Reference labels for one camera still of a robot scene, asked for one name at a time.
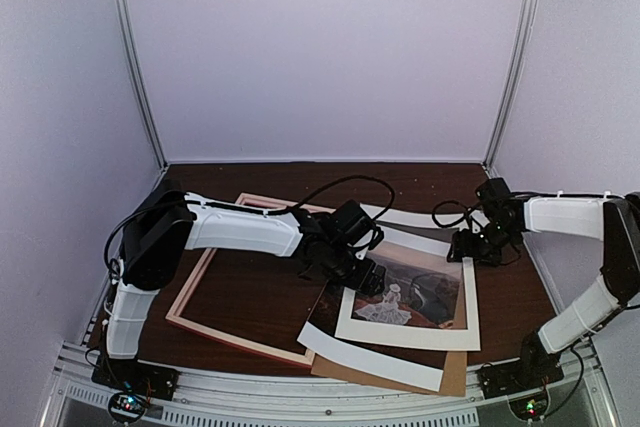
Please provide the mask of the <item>landscape photo with white border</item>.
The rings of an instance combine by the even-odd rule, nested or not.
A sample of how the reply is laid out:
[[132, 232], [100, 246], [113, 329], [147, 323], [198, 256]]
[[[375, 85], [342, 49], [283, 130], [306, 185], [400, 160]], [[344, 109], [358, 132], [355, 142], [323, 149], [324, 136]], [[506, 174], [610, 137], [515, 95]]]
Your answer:
[[477, 352], [480, 344], [474, 263], [450, 263], [452, 231], [428, 214], [392, 210], [384, 239], [367, 258], [386, 268], [385, 289], [364, 296], [328, 284], [298, 336], [307, 349], [341, 365], [380, 366], [367, 354], [442, 369], [446, 352]]

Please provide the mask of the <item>light wooden picture frame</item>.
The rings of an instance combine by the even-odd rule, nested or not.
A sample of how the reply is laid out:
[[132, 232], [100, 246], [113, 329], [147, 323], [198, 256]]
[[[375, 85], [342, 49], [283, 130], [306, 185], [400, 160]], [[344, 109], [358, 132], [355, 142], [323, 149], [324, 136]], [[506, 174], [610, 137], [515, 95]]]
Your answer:
[[290, 258], [207, 248], [165, 320], [209, 341], [308, 371], [314, 353], [297, 337], [322, 292], [321, 276], [299, 275]]

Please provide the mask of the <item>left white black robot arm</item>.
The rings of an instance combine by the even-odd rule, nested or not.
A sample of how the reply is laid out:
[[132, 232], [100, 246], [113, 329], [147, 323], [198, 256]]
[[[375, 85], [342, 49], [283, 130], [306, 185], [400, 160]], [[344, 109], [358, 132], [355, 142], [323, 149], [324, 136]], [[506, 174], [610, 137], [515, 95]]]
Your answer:
[[155, 296], [173, 280], [186, 250], [230, 249], [294, 258], [360, 294], [384, 289], [384, 267], [367, 258], [384, 238], [374, 217], [354, 200], [332, 212], [303, 203], [258, 208], [184, 192], [163, 181], [116, 228], [121, 242], [104, 257], [116, 285], [106, 328], [106, 376], [123, 391], [137, 389], [144, 371], [139, 339]]

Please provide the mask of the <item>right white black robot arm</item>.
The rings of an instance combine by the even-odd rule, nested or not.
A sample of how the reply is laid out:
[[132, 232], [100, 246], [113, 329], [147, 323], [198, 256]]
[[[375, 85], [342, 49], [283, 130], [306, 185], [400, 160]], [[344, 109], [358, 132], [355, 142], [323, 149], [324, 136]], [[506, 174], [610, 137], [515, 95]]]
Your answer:
[[479, 187], [476, 195], [487, 221], [453, 235], [447, 254], [450, 262], [470, 258], [498, 266], [503, 248], [521, 244], [525, 232], [566, 234], [603, 244], [602, 266], [593, 284], [523, 339], [518, 360], [479, 372], [490, 394], [557, 381], [563, 376], [561, 354], [600, 331], [639, 293], [639, 196], [536, 195], [494, 189], [489, 183]]

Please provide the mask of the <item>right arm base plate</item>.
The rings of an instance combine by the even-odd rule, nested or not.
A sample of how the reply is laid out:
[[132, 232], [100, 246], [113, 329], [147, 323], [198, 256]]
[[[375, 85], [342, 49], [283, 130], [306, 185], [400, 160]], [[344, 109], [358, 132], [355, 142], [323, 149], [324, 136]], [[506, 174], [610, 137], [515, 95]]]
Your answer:
[[541, 369], [528, 368], [521, 360], [489, 365], [477, 370], [477, 377], [486, 399], [508, 396], [536, 388], [564, 378], [558, 364], [543, 366]]

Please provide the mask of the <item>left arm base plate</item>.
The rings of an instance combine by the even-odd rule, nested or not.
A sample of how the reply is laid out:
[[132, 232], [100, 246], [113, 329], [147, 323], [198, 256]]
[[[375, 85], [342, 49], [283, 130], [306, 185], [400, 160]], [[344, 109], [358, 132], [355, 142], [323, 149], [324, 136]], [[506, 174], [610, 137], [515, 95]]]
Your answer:
[[91, 380], [99, 385], [167, 401], [173, 399], [178, 379], [179, 372], [173, 368], [137, 359], [116, 360], [102, 354], [91, 376]]

